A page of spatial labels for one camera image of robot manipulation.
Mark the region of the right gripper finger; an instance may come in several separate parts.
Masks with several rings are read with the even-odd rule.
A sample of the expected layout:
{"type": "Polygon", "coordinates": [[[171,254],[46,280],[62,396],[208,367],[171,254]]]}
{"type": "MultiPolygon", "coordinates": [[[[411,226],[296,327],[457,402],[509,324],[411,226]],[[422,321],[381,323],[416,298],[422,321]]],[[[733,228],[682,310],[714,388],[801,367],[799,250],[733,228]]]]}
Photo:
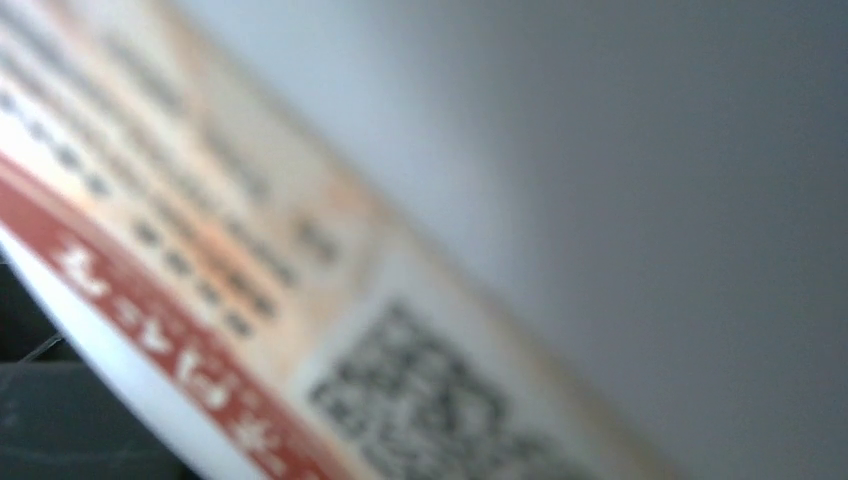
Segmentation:
{"type": "Polygon", "coordinates": [[[1,476],[193,479],[1,265],[1,476]]]}

